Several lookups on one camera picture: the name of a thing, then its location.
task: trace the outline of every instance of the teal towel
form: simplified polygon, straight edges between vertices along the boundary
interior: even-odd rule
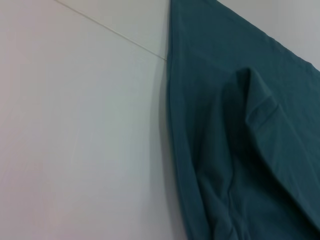
[[[171,0],[167,112],[190,240],[320,239],[320,72],[214,0]]]

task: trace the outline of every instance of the teal cloth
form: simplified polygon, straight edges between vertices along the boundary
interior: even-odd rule
[[[320,239],[320,72],[214,0],[171,0],[167,112],[190,240]]]

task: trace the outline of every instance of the white wall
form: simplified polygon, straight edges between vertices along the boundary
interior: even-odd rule
[[[184,239],[165,62],[53,0],[0,0],[0,239]]]

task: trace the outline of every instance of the teal fabric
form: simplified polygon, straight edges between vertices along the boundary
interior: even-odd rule
[[[167,112],[190,240],[320,239],[320,72],[214,0],[171,0]]]

